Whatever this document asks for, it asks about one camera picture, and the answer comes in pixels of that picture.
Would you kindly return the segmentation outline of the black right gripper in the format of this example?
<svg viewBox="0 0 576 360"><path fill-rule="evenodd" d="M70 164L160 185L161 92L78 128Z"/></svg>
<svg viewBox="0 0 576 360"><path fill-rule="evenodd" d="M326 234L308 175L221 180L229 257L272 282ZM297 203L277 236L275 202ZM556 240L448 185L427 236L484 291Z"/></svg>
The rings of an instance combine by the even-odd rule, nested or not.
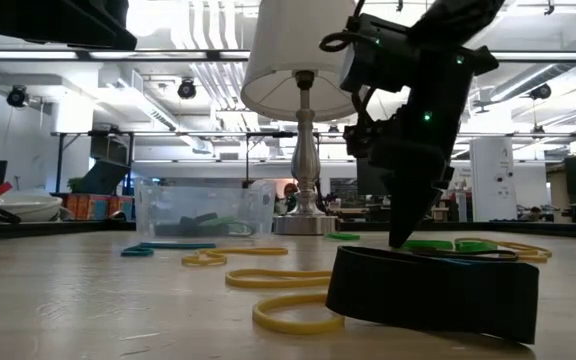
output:
<svg viewBox="0 0 576 360"><path fill-rule="evenodd" d="M472 80L498 66L486 47L420 55L407 102L369 152L369 164L386 171L390 247L401 248L440 197Z"/></svg>

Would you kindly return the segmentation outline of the yellow rubber band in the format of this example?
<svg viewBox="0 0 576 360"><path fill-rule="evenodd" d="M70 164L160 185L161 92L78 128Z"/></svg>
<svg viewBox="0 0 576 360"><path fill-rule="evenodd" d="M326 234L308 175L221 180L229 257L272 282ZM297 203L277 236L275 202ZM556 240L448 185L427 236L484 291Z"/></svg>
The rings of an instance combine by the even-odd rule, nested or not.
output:
<svg viewBox="0 0 576 360"><path fill-rule="evenodd" d="M205 254L208 256L222 256L226 254L279 256L287 255L288 249L283 247L215 248L206 250Z"/></svg>
<svg viewBox="0 0 576 360"><path fill-rule="evenodd" d="M184 256L181 259L181 264L184 266L221 266L227 263L227 256L215 252L196 252L192 255Z"/></svg>
<svg viewBox="0 0 576 360"><path fill-rule="evenodd" d="M489 239L483 238L457 238L454 240L454 247L455 242L460 241L481 241L481 242L491 242L495 243L498 247L497 250L510 250L519 255L519 261L523 262L530 262L530 263L547 263L548 260L552 257L552 252L548 249L517 243L517 242L510 242L510 241L494 241Z"/></svg>
<svg viewBox="0 0 576 360"><path fill-rule="evenodd" d="M345 318L333 314L329 319L314 322L295 322L274 318L269 314L270 310L302 304L324 304L327 299L325 293L288 295L258 302L252 308L252 319L260 327L284 334L291 335L314 335L341 329L345 325Z"/></svg>
<svg viewBox="0 0 576 360"><path fill-rule="evenodd" d="M328 285L331 271L240 269L227 272L225 282L237 288L304 288Z"/></svg>

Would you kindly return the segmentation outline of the teal rubber band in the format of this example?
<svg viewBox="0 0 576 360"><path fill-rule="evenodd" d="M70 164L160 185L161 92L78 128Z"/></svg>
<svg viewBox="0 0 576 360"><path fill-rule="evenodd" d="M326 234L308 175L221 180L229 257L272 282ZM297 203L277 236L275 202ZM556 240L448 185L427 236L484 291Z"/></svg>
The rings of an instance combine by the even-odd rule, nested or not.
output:
<svg viewBox="0 0 576 360"><path fill-rule="evenodd" d="M150 257L155 249L168 250L202 250L214 249L214 243L165 243L165 242L141 242L136 246L125 248L121 251L122 257Z"/></svg>

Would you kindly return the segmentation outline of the large wide black rubber band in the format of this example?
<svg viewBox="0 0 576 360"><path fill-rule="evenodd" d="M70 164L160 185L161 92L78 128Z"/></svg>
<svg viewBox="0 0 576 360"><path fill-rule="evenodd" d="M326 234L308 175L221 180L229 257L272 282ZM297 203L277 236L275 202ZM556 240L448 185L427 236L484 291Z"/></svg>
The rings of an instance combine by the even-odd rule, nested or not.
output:
<svg viewBox="0 0 576 360"><path fill-rule="evenodd" d="M535 342L539 269L526 263L337 249L325 305L364 321Z"/></svg>

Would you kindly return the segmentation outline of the thin dark rubber band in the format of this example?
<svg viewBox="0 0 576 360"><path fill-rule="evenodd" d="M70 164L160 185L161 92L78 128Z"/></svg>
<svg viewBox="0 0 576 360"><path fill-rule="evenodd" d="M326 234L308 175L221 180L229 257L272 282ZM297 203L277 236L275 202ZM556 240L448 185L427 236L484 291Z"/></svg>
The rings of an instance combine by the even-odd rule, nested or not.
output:
<svg viewBox="0 0 576 360"><path fill-rule="evenodd" d="M435 257L446 258L455 260L468 260L468 261L488 261L488 262L517 262L519 255L510 250L483 250L474 252L455 252L443 249L430 249L430 248L413 248L410 253Z"/></svg>

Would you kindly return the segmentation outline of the clear plastic bin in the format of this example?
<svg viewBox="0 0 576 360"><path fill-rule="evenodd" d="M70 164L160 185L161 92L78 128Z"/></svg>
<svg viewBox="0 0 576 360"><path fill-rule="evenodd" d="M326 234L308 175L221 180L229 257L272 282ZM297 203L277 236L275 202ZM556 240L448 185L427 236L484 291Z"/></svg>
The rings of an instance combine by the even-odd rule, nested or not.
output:
<svg viewBox="0 0 576 360"><path fill-rule="evenodd" d="M218 238L258 237L272 233L276 190L265 180L229 179L219 184L215 179L193 179L189 185L160 184L142 180L135 188L136 230L152 238ZM218 217L234 217L242 225L235 233L213 234L200 230L199 237L157 237L154 226L178 224L182 216L216 213Z"/></svg>

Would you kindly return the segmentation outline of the white pillar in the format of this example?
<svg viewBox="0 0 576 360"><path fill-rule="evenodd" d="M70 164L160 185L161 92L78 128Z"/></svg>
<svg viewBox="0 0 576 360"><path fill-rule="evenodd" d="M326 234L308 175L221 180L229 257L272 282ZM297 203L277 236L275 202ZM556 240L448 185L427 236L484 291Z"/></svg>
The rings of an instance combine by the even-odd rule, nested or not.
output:
<svg viewBox="0 0 576 360"><path fill-rule="evenodd" d="M470 142L473 220L517 217L513 149L510 138L482 137Z"/></svg>

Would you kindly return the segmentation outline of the white shade silver table lamp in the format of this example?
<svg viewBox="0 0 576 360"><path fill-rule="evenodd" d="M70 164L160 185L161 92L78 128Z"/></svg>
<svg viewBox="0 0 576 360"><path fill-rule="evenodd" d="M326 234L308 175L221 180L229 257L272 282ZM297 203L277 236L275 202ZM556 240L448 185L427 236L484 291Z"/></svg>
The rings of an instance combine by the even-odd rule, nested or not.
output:
<svg viewBox="0 0 576 360"><path fill-rule="evenodd" d="M247 108L273 120L297 123L291 173L296 206L274 220L278 235L326 235L336 219L316 206L320 159L313 125L355 113L351 95L339 88L341 52L319 48L342 30L354 0L261 0L252 49L241 88Z"/></svg>

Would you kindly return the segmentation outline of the dark teal box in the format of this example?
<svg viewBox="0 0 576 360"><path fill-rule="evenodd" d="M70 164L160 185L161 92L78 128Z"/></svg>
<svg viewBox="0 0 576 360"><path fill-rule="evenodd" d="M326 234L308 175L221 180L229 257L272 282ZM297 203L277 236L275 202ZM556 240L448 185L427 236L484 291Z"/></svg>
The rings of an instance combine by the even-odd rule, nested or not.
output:
<svg viewBox="0 0 576 360"><path fill-rule="evenodd" d="M97 160L81 180L81 192L85 194L112 195L118 184L130 173L125 164Z"/></svg>

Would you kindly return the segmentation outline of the orange printed box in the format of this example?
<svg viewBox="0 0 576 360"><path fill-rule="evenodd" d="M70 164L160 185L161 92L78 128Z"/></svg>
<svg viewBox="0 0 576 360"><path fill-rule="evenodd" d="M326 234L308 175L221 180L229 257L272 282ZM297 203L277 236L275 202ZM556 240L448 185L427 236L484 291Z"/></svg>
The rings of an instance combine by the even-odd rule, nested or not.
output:
<svg viewBox="0 0 576 360"><path fill-rule="evenodd" d="M127 220L132 219L132 196L67 194L64 198L65 207L79 221L102 221L117 213L122 213Z"/></svg>

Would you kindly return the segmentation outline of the white bowl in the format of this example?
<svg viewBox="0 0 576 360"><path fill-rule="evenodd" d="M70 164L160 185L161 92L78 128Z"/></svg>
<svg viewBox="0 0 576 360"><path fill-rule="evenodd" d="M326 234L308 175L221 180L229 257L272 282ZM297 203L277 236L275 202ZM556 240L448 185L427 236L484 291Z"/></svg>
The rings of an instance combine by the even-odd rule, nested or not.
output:
<svg viewBox="0 0 576 360"><path fill-rule="evenodd" d="M18 216L22 223L54 220L61 205L61 198L49 195L12 193L0 197L0 209Z"/></svg>

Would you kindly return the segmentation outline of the black table edge rail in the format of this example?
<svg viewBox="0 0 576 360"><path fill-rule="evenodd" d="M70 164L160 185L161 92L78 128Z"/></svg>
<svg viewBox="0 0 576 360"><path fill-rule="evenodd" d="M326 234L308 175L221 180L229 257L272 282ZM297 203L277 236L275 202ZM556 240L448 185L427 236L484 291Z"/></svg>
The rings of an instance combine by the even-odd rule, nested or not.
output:
<svg viewBox="0 0 576 360"><path fill-rule="evenodd" d="M136 224L134 222L117 221L40 222L18 225L0 223L0 240L87 232L135 230ZM576 238L576 223L427 222L418 225L416 230L426 232L503 232Z"/></svg>

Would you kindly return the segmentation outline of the black metal frame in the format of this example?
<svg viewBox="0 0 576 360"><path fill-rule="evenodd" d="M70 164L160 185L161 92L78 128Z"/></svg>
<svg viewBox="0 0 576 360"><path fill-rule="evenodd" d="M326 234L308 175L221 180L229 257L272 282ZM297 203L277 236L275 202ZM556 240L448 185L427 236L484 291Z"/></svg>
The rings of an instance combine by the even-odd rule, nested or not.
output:
<svg viewBox="0 0 576 360"><path fill-rule="evenodd" d="M135 148L135 138L136 137L176 137L180 138L184 142L188 143L193 150L203 151L207 149L207 145L201 143L202 138L243 138L245 140L245 180L250 180L250 139L252 137L257 138L293 138L297 136L296 132L289 131L274 131L274 132L261 132L261 131L247 131L247 132L207 132L207 131L101 131L101 130L89 130L86 132L51 132L52 136L58 137L58 151L57 151L57 165L56 165L56 180L55 180L55 191L59 192L61 190L61 179L63 171L63 156L64 150L68 148L74 141L79 137L123 137L129 138L129 144L127 145L127 164L131 166L135 162L134 158L134 148Z"/></svg>

